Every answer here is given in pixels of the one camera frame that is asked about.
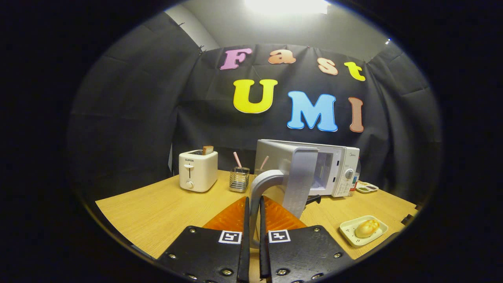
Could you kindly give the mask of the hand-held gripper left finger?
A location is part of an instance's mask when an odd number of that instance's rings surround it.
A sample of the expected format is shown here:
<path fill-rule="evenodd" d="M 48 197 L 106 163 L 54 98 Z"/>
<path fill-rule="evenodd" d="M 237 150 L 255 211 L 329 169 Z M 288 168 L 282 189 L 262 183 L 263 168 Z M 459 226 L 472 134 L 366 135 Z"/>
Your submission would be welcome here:
<path fill-rule="evenodd" d="M 204 226 L 187 226 L 158 264 L 194 283 L 248 283 L 249 206 L 242 197 Z"/>

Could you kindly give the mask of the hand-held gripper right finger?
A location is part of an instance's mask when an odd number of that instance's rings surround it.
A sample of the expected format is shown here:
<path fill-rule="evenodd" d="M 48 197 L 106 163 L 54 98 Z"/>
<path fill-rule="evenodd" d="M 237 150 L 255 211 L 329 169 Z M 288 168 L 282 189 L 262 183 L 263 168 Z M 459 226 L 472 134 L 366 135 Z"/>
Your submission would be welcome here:
<path fill-rule="evenodd" d="M 266 282 L 319 282 L 354 264 L 324 227 L 306 226 L 269 197 L 261 197 L 259 215 L 259 272 Z"/>

